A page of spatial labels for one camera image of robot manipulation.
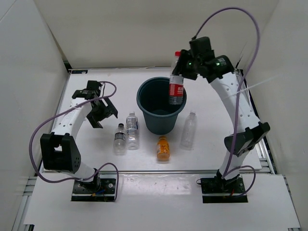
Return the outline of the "clear unlabelled plastic bottle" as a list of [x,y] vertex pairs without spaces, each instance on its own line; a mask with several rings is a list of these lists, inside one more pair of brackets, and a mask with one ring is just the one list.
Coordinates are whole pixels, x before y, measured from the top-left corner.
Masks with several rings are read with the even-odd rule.
[[180,140],[180,146],[185,150],[193,148],[194,137],[197,127],[197,116],[195,112],[190,112],[183,126],[183,131]]

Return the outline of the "tall white label water bottle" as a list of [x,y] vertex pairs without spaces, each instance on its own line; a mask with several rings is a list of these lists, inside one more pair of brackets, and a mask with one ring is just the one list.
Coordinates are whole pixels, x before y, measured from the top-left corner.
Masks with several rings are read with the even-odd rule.
[[137,150],[139,148],[139,128],[135,112],[130,112],[126,118],[126,132],[128,149]]

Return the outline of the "dark green plastic bin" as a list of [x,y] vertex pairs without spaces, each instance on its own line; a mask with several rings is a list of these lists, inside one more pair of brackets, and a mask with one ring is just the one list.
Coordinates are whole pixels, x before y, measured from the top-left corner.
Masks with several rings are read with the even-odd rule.
[[178,114],[184,109],[187,94],[183,91],[180,105],[169,104],[169,78],[153,77],[141,84],[136,101],[143,113],[146,127],[156,135],[171,132],[176,124]]

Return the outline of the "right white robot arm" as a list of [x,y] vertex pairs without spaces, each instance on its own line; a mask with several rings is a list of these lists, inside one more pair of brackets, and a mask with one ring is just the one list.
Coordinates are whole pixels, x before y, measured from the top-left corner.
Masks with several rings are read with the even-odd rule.
[[217,189],[228,192],[239,177],[244,159],[270,126],[260,121],[240,92],[241,82],[227,56],[215,57],[213,51],[193,56],[191,51],[181,50],[175,52],[175,57],[172,74],[192,80],[197,76],[205,78],[220,97],[233,124],[233,134],[224,139],[226,156],[215,176]]

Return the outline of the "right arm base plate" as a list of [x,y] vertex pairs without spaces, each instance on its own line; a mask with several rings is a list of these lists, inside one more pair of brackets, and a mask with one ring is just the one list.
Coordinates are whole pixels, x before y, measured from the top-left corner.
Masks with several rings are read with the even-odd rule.
[[215,176],[200,178],[196,183],[201,186],[203,204],[248,203],[244,181],[239,174],[225,180],[217,171]]

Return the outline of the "red label water bottle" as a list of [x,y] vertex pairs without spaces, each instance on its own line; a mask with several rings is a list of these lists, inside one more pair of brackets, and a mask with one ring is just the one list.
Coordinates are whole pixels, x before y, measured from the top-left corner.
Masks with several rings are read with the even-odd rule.
[[170,68],[170,79],[169,79],[169,104],[170,105],[180,105],[183,100],[184,93],[184,78],[173,74],[173,71],[177,65],[178,59],[180,57],[180,51],[175,52],[175,58],[172,61]]

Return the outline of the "small black cap bottle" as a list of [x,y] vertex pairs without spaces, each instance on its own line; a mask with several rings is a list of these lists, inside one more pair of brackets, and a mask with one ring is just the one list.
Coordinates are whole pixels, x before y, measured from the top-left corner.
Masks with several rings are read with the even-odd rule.
[[126,130],[123,123],[119,123],[115,130],[113,149],[115,154],[123,154],[126,151]]

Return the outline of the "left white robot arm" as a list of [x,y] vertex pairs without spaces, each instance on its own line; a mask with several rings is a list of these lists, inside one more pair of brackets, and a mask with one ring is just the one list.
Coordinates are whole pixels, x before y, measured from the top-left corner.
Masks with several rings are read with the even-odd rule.
[[73,111],[66,113],[50,134],[43,134],[40,138],[44,168],[75,178],[91,193],[100,189],[101,181],[96,169],[82,162],[75,139],[85,119],[93,128],[102,128],[100,122],[111,115],[117,116],[118,112],[108,98],[78,105],[98,98],[101,90],[100,83],[76,90],[70,104]]

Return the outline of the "orange juice bottle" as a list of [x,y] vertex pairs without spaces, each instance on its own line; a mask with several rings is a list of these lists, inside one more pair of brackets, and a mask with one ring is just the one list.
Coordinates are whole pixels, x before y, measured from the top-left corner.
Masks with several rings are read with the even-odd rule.
[[157,159],[158,161],[168,161],[170,157],[170,148],[166,136],[160,136],[158,138],[157,149]]

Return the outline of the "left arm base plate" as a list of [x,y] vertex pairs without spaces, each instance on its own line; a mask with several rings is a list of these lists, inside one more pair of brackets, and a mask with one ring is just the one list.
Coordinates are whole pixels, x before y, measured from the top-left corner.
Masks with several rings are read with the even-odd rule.
[[114,202],[117,195],[117,178],[115,175],[100,174],[97,185],[93,182],[74,181],[72,202]]

